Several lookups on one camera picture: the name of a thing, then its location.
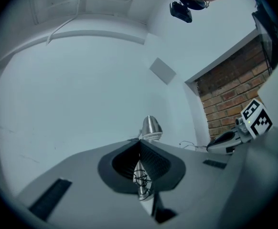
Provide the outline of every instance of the cable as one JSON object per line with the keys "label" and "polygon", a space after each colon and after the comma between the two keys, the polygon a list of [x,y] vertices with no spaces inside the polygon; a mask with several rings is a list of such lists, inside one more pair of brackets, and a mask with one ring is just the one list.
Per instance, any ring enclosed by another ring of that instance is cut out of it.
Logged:
{"label": "cable", "polygon": [[192,145],[187,145],[187,146],[185,146],[185,147],[183,147],[183,149],[184,148],[186,148],[186,147],[188,147],[188,146],[193,146],[193,147],[195,147],[195,150],[197,149],[197,148],[207,148],[207,146],[197,146],[197,145],[195,145],[193,142],[189,142],[189,141],[181,141],[180,143],[179,143],[179,148],[182,148],[181,147],[181,145],[182,145],[182,142],[186,142],[186,143],[191,143]]}
{"label": "cable", "polygon": [[63,26],[65,26],[65,25],[66,25],[67,23],[69,23],[70,21],[72,21],[72,20],[74,20],[74,19],[77,18],[77,16],[78,16],[78,8],[79,8],[79,5],[80,5],[80,0],[77,0],[77,8],[76,8],[76,14],[75,14],[75,16],[74,16],[73,18],[67,20],[67,21],[64,22],[63,24],[61,24],[59,27],[57,27],[57,28],[48,36],[47,42],[46,42],[46,44],[45,44],[46,46],[50,43],[51,36],[52,36],[55,32],[57,32],[60,28],[62,28]]}
{"label": "cable", "polygon": [[265,49],[264,49],[263,43],[261,43],[261,45],[262,45],[262,51],[263,51],[263,54],[264,54],[265,62],[266,62],[266,64],[267,64],[268,75],[271,75],[272,72],[273,72],[273,70],[272,70],[272,68],[271,68],[270,65],[269,65],[268,56],[267,56],[267,53],[266,53],[266,51],[265,51]]}
{"label": "cable", "polygon": [[[142,176],[137,177],[137,175],[136,175],[136,172],[137,172],[137,171],[141,171],[141,172],[142,172]],[[147,184],[148,184],[149,182],[152,182],[152,180],[147,179],[148,175],[145,174],[145,170],[144,170],[144,169],[135,170],[135,171],[134,171],[134,176],[135,176],[136,184],[137,184],[139,187],[146,187]],[[146,193],[149,193],[149,194],[150,194],[150,188],[147,188]]]}

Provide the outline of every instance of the camera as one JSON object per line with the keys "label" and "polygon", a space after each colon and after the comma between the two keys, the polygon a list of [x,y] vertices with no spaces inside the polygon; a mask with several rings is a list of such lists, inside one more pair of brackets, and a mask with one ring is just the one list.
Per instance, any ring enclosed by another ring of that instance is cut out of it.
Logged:
{"label": "camera", "polygon": [[192,22],[191,11],[185,5],[182,5],[178,2],[170,3],[170,13],[173,17],[176,17],[186,23]]}

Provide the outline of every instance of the air vent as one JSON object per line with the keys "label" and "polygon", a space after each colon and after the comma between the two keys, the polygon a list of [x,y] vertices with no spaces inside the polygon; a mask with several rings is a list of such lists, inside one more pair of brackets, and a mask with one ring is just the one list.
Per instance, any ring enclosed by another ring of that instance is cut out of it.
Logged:
{"label": "air vent", "polygon": [[115,192],[137,194],[133,178],[139,158],[155,192],[173,190],[186,173],[186,165],[178,157],[145,140],[136,140],[104,155],[98,164],[99,175]]}
{"label": "air vent", "polygon": [[203,162],[203,164],[213,166],[213,167],[217,167],[217,168],[220,168],[220,169],[225,169],[225,167],[226,167],[225,163],[221,163],[221,162],[218,162],[218,161],[215,161],[215,160],[210,160],[210,159],[205,160]]}
{"label": "air vent", "polygon": [[47,220],[71,184],[72,182],[64,179],[55,181],[30,207],[30,212],[42,220]]}

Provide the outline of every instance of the black slot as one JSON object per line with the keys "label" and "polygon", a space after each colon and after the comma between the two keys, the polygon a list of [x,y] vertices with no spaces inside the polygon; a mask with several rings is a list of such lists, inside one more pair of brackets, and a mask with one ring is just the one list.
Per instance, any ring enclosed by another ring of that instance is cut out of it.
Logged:
{"label": "black slot", "polygon": [[205,160],[203,162],[203,164],[213,166],[213,167],[217,167],[217,168],[220,168],[220,169],[225,169],[225,167],[226,167],[225,163],[221,163],[221,162],[218,162],[218,161],[215,161],[215,160],[210,160],[210,159]]}
{"label": "black slot", "polygon": [[226,153],[232,153],[235,150],[235,147],[227,147],[226,148]]}
{"label": "black slot", "polygon": [[71,184],[72,182],[63,179],[55,181],[30,207],[30,212],[42,220],[47,220]]}

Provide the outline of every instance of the white ceiling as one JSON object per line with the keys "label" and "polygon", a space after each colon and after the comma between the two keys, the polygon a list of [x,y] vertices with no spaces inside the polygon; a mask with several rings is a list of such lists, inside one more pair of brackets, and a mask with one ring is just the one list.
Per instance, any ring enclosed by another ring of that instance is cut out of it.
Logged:
{"label": "white ceiling", "polygon": [[34,24],[76,14],[109,14],[147,23],[158,0],[28,0]]}

